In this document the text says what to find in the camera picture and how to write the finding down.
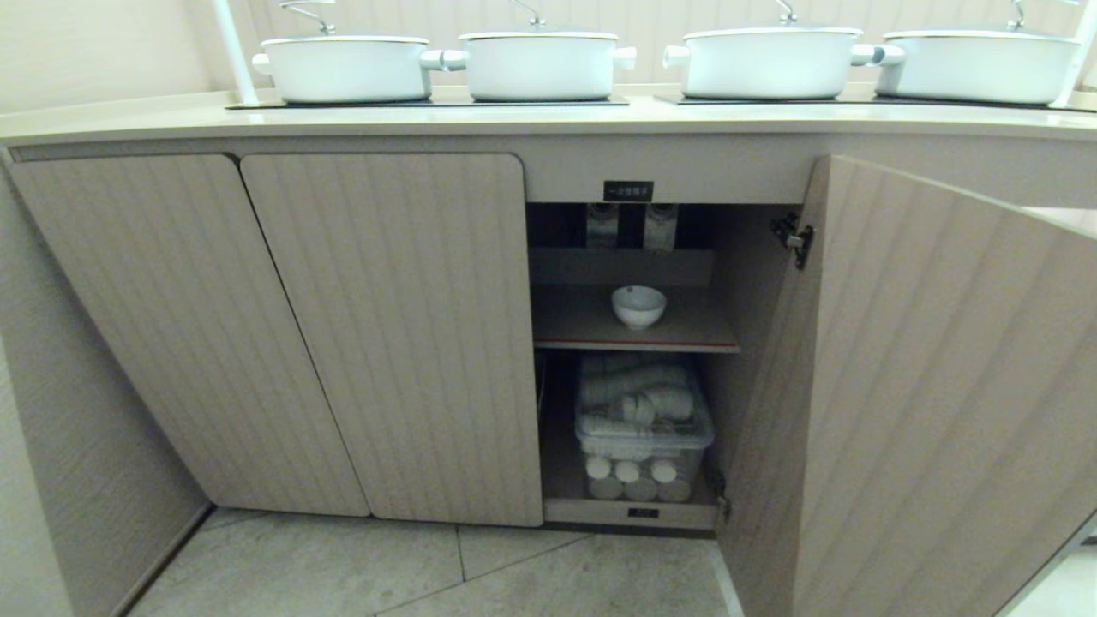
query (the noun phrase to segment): countertop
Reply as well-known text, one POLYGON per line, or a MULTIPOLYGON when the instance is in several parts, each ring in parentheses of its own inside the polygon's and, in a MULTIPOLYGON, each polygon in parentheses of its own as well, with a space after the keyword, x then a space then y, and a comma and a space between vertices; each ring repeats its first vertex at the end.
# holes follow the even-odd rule
MULTIPOLYGON (((460 97, 436 89, 436 100, 460 97)), ((56 108, 0 116, 0 145, 275 136, 879 133, 1097 142, 1097 113, 941 104, 675 105, 671 85, 624 86, 627 106, 227 110, 231 92, 56 108)), ((261 100, 276 100, 273 91, 261 100)))

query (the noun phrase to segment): black label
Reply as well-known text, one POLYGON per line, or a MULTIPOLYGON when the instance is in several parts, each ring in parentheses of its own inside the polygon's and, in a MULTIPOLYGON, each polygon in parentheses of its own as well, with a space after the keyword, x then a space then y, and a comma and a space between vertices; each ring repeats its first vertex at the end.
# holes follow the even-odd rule
POLYGON ((651 202, 655 199, 655 182, 644 180, 607 180, 602 201, 651 202))
POLYGON ((629 508, 629 518, 658 518, 659 511, 646 507, 629 508))

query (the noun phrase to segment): wall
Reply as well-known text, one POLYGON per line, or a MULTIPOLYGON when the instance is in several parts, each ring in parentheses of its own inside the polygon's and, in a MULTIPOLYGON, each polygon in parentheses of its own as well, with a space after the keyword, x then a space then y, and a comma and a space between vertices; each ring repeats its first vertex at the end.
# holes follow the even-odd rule
MULTIPOLYGON (((21 508, 29 526, 12 534, 5 517, 4 536, 25 535, 27 550, 39 557, 52 546, 75 614, 106 615, 207 502, 7 184, 0 187, 0 435, 13 451, 22 442, 26 458, 22 470, 4 467, 0 503, 21 508), (35 502, 43 519, 30 509, 35 502)), ((49 576, 34 580, 56 585, 49 576)), ((27 593, 4 575, 0 587, 9 585, 27 593)))
POLYGON ((1082 78, 1082 89, 1089 92, 1097 92, 1097 61, 1089 58, 1089 72, 1082 78))
MULTIPOLYGON (((0 3, 0 113, 214 88, 185 4, 0 3)), ((5 617, 115 612, 208 504, 5 178, 0 469, 5 617)))
MULTIPOLYGON (((315 33, 313 22, 287 13, 272 0, 234 0, 239 30, 247 41, 315 33)), ((665 69, 663 47, 683 34, 703 30, 772 23, 781 14, 773 0, 527 0, 543 12, 550 25, 604 30, 621 43, 640 47, 636 70, 620 72, 625 82, 677 81, 678 69, 665 69)), ((926 26, 1004 26, 1013 19, 1008 0, 798 0, 802 21, 851 25, 866 40, 881 42, 894 30, 926 26)), ((337 0, 324 7, 338 33, 407 34, 429 38, 434 46, 459 45, 465 32, 522 25, 529 13, 507 0, 337 0)), ((1027 0, 1027 24, 1032 30, 1073 35, 1082 8, 1058 0, 1027 0)), ((206 45, 210 49, 220 48, 206 45)), ((877 69, 855 69, 853 79, 875 80, 877 69)), ((463 82, 461 75, 434 76, 436 83, 463 82)), ((225 88, 230 80, 223 80, 225 88)))
POLYGON ((207 13, 188 0, 0 2, 0 113, 219 89, 220 42, 196 35, 207 13))

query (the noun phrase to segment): tiled floor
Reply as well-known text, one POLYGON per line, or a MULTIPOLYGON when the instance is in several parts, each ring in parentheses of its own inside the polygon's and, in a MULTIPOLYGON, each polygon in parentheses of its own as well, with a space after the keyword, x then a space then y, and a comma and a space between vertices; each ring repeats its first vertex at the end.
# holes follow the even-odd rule
POLYGON ((1097 547, 1075 550, 1008 617, 1097 616, 1097 547))
POLYGON ((715 542, 217 511, 131 615, 740 617, 715 542))

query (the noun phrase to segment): open cabinet door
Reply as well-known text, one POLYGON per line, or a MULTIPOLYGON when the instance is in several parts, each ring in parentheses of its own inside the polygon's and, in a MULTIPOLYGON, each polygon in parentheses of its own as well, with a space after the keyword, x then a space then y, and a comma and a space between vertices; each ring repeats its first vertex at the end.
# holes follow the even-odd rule
POLYGON ((994 615, 1097 505, 1097 239, 821 161, 721 543, 748 617, 994 615))

